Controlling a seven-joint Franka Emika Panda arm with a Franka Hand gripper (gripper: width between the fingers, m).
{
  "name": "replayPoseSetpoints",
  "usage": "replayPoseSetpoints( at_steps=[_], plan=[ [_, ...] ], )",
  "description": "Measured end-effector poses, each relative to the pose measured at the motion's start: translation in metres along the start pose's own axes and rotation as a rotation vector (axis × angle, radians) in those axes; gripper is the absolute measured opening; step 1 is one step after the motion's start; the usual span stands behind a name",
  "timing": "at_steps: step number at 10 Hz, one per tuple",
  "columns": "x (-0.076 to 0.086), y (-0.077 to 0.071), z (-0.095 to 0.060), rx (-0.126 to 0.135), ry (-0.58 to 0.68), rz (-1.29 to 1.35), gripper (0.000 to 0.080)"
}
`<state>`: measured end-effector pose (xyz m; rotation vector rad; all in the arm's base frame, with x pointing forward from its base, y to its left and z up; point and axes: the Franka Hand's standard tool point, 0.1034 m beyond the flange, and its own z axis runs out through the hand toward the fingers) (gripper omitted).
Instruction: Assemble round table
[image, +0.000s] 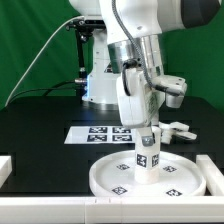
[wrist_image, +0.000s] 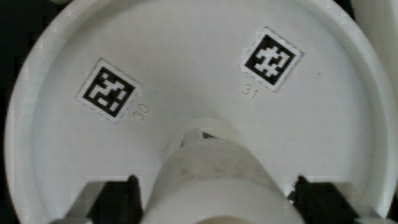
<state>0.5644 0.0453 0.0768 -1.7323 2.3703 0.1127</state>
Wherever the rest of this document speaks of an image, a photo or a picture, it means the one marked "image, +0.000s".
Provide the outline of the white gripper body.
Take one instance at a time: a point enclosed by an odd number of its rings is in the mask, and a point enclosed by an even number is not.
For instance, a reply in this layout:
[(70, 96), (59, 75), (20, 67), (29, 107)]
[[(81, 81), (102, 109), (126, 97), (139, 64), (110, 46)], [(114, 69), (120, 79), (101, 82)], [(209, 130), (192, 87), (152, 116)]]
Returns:
[(150, 88), (142, 71), (124, 68), (116, 81), (118, 108), (124, 127), (147, 127), (158, 115), (165, 94)]

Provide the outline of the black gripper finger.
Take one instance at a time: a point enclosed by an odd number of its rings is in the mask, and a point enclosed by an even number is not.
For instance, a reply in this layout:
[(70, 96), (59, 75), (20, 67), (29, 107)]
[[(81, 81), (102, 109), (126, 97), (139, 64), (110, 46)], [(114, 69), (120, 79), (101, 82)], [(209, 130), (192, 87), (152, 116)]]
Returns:
[(155, 143), (155, 136), (151, 128), (142, 128), (140, 136), (144, 147), (150, 147)]

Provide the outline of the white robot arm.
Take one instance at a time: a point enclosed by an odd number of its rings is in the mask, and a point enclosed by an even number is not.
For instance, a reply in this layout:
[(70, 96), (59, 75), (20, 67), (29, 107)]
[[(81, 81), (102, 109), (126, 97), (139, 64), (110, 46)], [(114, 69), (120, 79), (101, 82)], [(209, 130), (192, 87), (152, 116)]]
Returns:
[(164, 74), (159, 36), (208, 24), (222, 0), (69, 0), (83, 32), (94, 37), (93, 70), (83, 101), (116, 106), (124, 126), (137, 130), (136, 144), (155, 144), (151, 124), (162, 103), (179, 107), (187, 85)]

